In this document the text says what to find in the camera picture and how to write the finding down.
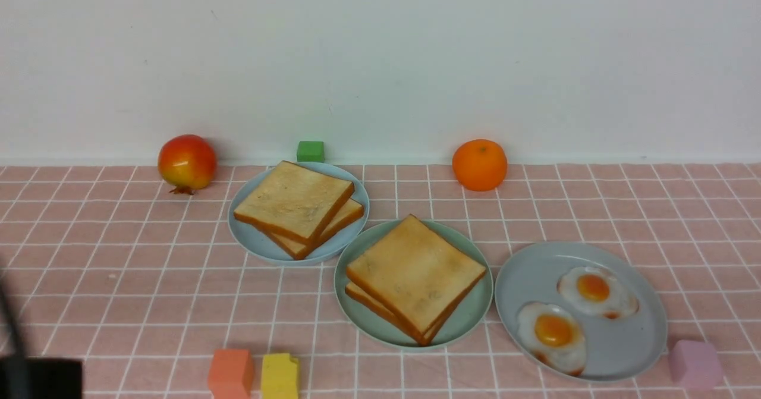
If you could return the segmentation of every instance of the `bread slice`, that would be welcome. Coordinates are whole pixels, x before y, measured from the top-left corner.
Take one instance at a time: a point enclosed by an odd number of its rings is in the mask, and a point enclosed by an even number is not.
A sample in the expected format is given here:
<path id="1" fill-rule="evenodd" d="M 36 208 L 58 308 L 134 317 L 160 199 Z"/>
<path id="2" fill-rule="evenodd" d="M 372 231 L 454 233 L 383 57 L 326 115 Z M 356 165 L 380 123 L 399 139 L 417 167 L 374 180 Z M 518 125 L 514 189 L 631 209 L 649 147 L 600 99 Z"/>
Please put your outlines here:
<path id="1" fill-rule="evenodd" d="M 348 285 L 344 288 L 347 296 L 349 296 L 351 299 L 353 299 L 356 302 L 359 302 L 360 304 L 363 304 L 365 307 L 367 307 L 371 312 L 378 315 L 380 318 L 388 321 L 388 323 L 391 323 L 393 326 L 396 326 L 397 329 L 402 331 L 403 333 L 407 334 L 408 337 L 415 340 L 418 345 L 421 347 L 427 347 L 427 345 L 430 345 L 431 342 L 436 337 L 436 334 L 438 334 L 438 331 L 441 330 L 444 323 L 449 319 L 449 316 L 454 313 L 454 310 L 456 307 L 453 307 L 449 312 L 446 312 L 442 315 L 442 317 L 436 321 L 436 323 L 433 325 L 433 328 L 429 329 L 424 334 L 421 334 L 416 331 L 411 331 L 410 328 L 407 328 L 404 323 L 401 323 L 399 318 L 394 315 L 389 309 L 383 306 L 383 304 L 380 304 L 378 300 L 373 299 L 372 296 L 369 296 L 369 294 L 365 293 L 361 288 L 359 288 L 358 285 L 355 285 L 352 282 L 349 282 Z"/>
<path id="2" fill-rule="evenodd" d="M 233 216 L 261 231 L 314 244 L 353 193 L 351 180 L 281 161 L 240 202 Z"/>
<path id="3" fill-rule="evenodd" d="M 426 333 L 486 275 L 487 268 L 408 215 L 346 267 L 346 275 L 399 318 Z"/>
<path id="4" fill-rule="evenodd" d="M 312 245 L 301 244 L 297 241 L 291 240 L 288 237 L 284 237 L 280 234 L 274 234 L 266 230 L 262 232 L 264 235 L 269 237 L 270 240 L 274 241 L 275 244 L 280 246 L 282 250 L 285 250 L 285 252 L 291 256 L 291 258 L 294 260 L 303 260 L 309 256 L 309 254 L 312 253 L 312 251 L 314 251 L 316 248 L 320 247 L 321 245 L 325 244 L 326 241 L 330 240 L 332 236 L 335 236 L 343 228 L 351 225 L 351 223 L 361 218 L 362 216 L 364 216 L 364 206 L 354 201 L 353 199 L 350 199 L 340 208 L 338 213 L 335 214 L 335 217 L 332 218 L 331 223 L 328 224 L 328 226 L 325 228 L 325 231 L 323 231 L 323 234 L 320 235 L 320 239 L 318 239 L 317 242 Z"/>

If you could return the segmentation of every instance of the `egg white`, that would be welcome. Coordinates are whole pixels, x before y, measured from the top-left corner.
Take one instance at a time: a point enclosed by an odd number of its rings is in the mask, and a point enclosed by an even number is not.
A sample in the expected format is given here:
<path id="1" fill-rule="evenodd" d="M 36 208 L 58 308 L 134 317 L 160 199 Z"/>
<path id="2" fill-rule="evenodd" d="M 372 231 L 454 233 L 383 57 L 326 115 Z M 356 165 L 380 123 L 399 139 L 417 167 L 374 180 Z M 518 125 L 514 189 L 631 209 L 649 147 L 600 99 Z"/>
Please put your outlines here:
<path id="1" fill-rule="evenodd" d="M 557 315 L 571 324 L 574 337 L 571 342 L 560 347 L 551 347 L 542 343 L 534 331 L 536 319 L 540 315 Z M 530 302 L 525 304 L 517 314 L 517 336 L 521 345 L 545 365 L 564 374 L 578 376 L 587 365 L 587 344 L 584 332 L 570 313 L 558 305 Z"/>
<path id="2" fill-rule="evenodd" d="M 590 301 L 579 293 L 576 286 L 578 278 L 586 274 L 602 277 L 608 285 L 609 294 L 605 301 Z M 639 300 L 615 275 L 606 269 L 577 266 L 560 277 L 558 293 L 579 312 L 599 318 L 627 318 L 639 310 Z"/>

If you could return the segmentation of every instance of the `egg yolk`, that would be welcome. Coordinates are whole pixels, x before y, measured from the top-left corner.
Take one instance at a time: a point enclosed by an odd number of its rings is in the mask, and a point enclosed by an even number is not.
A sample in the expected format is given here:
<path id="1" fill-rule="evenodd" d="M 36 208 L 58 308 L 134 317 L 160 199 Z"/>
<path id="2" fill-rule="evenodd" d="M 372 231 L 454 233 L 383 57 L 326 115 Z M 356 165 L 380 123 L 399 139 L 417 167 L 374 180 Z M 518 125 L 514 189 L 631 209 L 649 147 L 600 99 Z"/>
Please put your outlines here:
<path id="1" fill-rule="evenodd" d="M 589 301 L 601 302 L 608 299 L 611 288 L 600 275 L 585 274 L 576 280 L 578 293 Z"/>
<path id="2" fill-rule="evenodd" d="M 566 318 L 557 315 L 540 315 L 536 318 L 533 333 L 544 345 L 562 347 L 571 342 L 573 329 Z"/>

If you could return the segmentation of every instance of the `orange block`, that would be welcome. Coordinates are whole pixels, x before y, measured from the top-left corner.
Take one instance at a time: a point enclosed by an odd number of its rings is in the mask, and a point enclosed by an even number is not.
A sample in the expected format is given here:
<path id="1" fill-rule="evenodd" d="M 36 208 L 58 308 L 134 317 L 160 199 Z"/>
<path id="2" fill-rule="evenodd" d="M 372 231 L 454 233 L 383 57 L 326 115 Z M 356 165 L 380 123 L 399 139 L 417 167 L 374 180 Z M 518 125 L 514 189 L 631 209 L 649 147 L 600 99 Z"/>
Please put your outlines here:
<path id="1" fill-rule="evenodd" d="M 209 369 L 209 390 L 215 399 L 249 399 L 253 385 L 253 360 L 248 350 L 220 348 Z"/>

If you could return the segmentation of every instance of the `gray plate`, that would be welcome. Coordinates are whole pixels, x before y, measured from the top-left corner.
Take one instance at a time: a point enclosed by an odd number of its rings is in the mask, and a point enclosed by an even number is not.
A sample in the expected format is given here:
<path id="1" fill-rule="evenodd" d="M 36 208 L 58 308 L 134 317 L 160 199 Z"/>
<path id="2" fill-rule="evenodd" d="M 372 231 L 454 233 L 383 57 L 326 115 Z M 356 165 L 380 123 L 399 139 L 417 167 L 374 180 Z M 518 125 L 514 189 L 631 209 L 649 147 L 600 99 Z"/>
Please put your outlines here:
<path id="1" fill-rule="evenodd" d="M 470 256 L 473 260 L 483 264 L 483 266 L 489 265 L 486 263 L 486 259 L 478 247 L 458 231 L 434 221 L 422 222 L 448 241 L 449 244 L 465 253 L 465 255 Z M 446 345 L 454 343 L 470 334 L 478 326 L 478 323 L 483 320 L 487 310 L 489 310 L 489 305 L 492 304 L 494 294 L 494 280 L 490 270 L 486 270 L 486 275 L 484 275 L 483 279 L 473 286 L 470 293 L 460 302 L 460 305 L 449 316 L 434 340 L 427 347 L 419 347 L 415 340 L 397 329 L 396 326 L 375 315 L 363 304 L 351 299 L 344 290 L 348 282 L 350 282 L 348 277 L 346 277 L 346 266 L 362 255 L 367 248 L 377 243 L 383 236 L 386 236 L 399 223 L 400 220 L 388 221 L 367 229 L 367 231 L 359 234 L 359 237 L 351 242 L 341 253 L 338 265 L 335 267 L 334 277 L 335 294 L 338 296 L 341 310 L 357 326 L 359 331 L 389 347 L 413 352 L 431 351 L 435 348 L 446 347 Z"/>
<path id="2" fill-rule="evenodd" d="M 639 299 L 639 311 L 609 321 L 578 312 L 560 294 L 557 282 L 575 266 L 608 269 Z M 587 339 L 587 366 L 579 377 L 555 371 L 534 358 L 517 337 L 517 312 L 530 301 L 556 304 L 581 324 Z M 647 280 L 625 261 L 605 250 L 581 243 L 533 244 L 513 255 L 500 269 L 495 302 L 502 323 L 513 341 L 537 364 L 566 378 L 606 383 L 635 377 L 652 367 L 666 348 L 666 311 Z"/>
<path id="3" fill-rule="evenodd" d="M 304 168 L 311 169 L 312 171 L 318 171 L 329 176 L 338 177 L 340 179 L 351 180 L 354 182 L 354 194 L 351 198 L 356 200 L 359 204 L 364 206 L 364 216 L 361 219 L 354 221 L 351 225 L 343 228 L 338 234 L 331 237 L 325 244 L 316 248 L 309 254 L 304 260 L 294 260 L 291 258 L 285 250 L 282 250 L 270 240 L 267 236 L 260 233 L 259 230 L 253 228 L 251 225 L 245 224 L 237 220 L 233 216 L 233 211 L 256 187 L 264 180 L 267 175 L 272 171 L 267 169 L 260 174 L 257 174 L 252 180 L 249 180 L 243 188 L 235 194 L 230 209 L 228 211 L 228 223 L 230 225 L 230 232 L 233 237 L 239 242 L 240 245 L 246 248 L 251 255 L 257 256 L 259 259 L 265 260 L 273 265 L 280 266 L 306 266 L 315 265 L 323 261 L 338 255 L 343 248 L 346 247 L 353 239 L 355 239 L 364 224 L 367 223 L 367 217 L 370 215 L 370 198 L 367 196 L 367 190 L 364 189 L 362 182 L 354 177 L 353 174 L 348 173 L 342 168 L 337 168 L 331 164 L 323 163 L 296 163 Z"/>

